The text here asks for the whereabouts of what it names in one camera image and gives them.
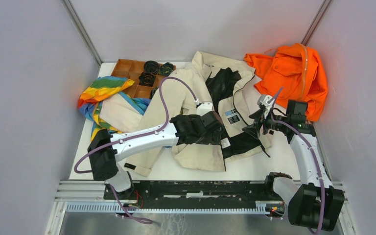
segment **brown sorting tray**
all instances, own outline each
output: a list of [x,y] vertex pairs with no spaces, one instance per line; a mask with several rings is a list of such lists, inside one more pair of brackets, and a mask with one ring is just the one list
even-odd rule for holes
[[153,88],[158,87],[159,83],[164,79],[164,76],[155,75],[155,82],[152,87],[139,85],[139,76],[143,72],[144,61],[119,59],[116,63],[115,69],[112,72],[114,77],[126,77],[135,81],[135,83],[125,89],[123,92],[128,94],[131,98],[147,98],[150,97],[150,92]]

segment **white wall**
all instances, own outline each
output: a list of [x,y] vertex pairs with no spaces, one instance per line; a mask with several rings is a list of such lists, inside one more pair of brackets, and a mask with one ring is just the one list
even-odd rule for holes
[[309,46],[329,84],[318,138],[359,234],[376,234],[376,1],[333,1]]
[[300,42],[322,0],[71,0],[103,61],[234,59]]
[[97,65],[59,0],[0,0],[0,235],[44,233]]

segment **jacket pocket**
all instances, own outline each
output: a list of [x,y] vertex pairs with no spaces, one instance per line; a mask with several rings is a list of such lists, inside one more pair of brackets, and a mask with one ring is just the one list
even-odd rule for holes
[[280,57],[273,61],[273,70],[283,76],[294,76],[302,73],[301,57]]

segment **orange garment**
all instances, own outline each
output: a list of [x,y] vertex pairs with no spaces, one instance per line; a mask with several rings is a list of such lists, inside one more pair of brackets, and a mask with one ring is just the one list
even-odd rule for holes
[[290,99],[308,103],[308,120],[317,121],[328,94],[327,76],[315,49],[300,43],[278,48],[274,57],[246,54],[244,61],[256,68],[262,80],[254,85],[261,94],[274,96],[281,87],[277,104],[287,107]]

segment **white platform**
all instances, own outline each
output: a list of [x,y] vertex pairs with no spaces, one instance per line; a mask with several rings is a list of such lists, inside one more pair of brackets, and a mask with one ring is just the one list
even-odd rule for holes
[[[186,63],[181,62],[173,64],[179,68]],[[114,67],[115,63],[102,64],[98,76],[110,75]],[[255,78],[255,81],[251,81],[244,90],[244,96],[251,113],[258,109],[256,102],[260,94],[253,87],[253,84],[257,82],[258,78]],[[93,123],[88,119],[84,123],[74,164],[87,153],[87,147],[90,144],[92,125]],[[143,177],[131,170],[129,170],[129,172],[132,175],[133,180],[261,181],[264,180],[266,175],[270,172],[286,173],[292,176],[294,180],[300,180],[295,156],[283,133],[275,132],[272,140],[272,147],[268,149],[268,153],[271,155],[271,158],[268,158],[264,153],[259,153],[245,159],[226,163],[225,172],[212,172],[183,168],[174,161],[170,149],[164,148],[158,161],[153,166],[149,177]],[[120,162],[120,165],[123,166],[125,162],[126,160],[123,160]],[[71,169],[70,179],[93,179],[91,173],[77,174],[74,172],[73,168]],[[90,169],[90,161],[88,159],[83,161],[79,169]]]

